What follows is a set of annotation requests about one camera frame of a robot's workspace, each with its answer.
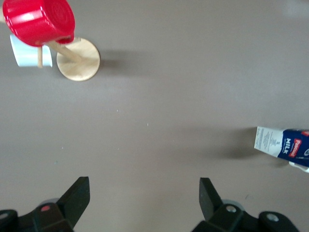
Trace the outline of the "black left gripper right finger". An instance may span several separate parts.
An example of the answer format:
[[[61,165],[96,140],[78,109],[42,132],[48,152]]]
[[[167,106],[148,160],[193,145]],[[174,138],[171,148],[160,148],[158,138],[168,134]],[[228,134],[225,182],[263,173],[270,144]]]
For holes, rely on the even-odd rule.
[[[283,214],[264,211],[258,218],[232,202],[224,202],[209,178],[200,178],[199,204],[204,220],[192,232],[299,232]]]

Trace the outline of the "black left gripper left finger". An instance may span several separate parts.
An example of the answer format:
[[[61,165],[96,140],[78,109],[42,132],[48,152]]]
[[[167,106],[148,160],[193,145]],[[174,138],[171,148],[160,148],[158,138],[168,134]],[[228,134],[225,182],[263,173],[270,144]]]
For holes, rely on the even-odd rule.
[[[0,232],[74,232],[89,202],[89,178],[79,177],[56,202],[43,203],[26,215],[0,210]]]

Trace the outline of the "blue and white milk carton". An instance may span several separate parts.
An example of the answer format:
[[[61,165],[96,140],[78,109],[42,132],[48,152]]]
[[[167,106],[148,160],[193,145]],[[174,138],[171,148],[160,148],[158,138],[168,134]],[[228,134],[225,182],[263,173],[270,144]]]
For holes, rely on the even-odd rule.
[[[258,126],[254,149],[284,159],[309,174],[309,129],[274,129]]]

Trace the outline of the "red plastic cup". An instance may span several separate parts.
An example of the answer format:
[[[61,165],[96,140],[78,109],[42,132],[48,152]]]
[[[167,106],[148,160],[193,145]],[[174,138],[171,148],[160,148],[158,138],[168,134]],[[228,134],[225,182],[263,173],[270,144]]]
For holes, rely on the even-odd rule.
[[[75,18],[67,0],[4,0],[2,12],[10,31],[27,45],[74,40]]]

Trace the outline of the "wooden mug tree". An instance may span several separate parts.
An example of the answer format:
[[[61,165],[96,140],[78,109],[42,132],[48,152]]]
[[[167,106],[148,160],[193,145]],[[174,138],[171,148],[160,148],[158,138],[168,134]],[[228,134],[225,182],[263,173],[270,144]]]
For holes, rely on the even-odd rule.
[[[0,14],[0,21],[5,23],[2,8]],[[71,43],[60,44],[56,41],[50,41],[44,45],[57,52],[57,66],[60,72],[70,80],[88,80],[92,78],[99,70],[99,52],[90,41],[84,38],[78,39],[74,36],[74,40]],[[38,67],[42,67],[42,46],[37,47],[39,49]]]

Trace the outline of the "plain white mug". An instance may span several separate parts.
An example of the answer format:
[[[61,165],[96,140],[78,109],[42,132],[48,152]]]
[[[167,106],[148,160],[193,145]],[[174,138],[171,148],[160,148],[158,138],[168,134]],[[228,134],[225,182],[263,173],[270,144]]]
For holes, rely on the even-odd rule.
[[[13,49],[16,63],[19,67],[38,67],[38,48],[27,45],[19,40],[15,35],[10,35],[10,42]],[[52,67],[53,61],[50,48],[42,46],[42,66]]]

